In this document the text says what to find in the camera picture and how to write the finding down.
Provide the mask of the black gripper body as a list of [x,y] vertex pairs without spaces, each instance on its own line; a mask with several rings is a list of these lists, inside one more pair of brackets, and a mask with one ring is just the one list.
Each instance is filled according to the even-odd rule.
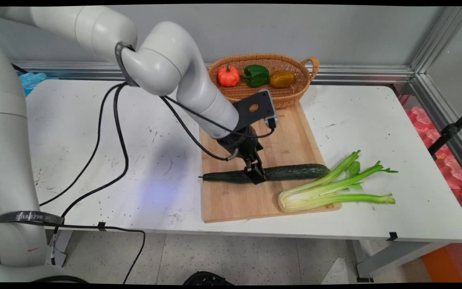
[[254,152],[258,152],[263,149],[263,146],[256,138],[257,134],[255,129],[252,126],[247,126],[238,132],[248,135],[248,137],[229,134],[224,138],[217,139],[217,143],[231,154],[234,153],[235,149],[238,149],[236,157],[243,159],[244,161],[251,160],[255,162]]

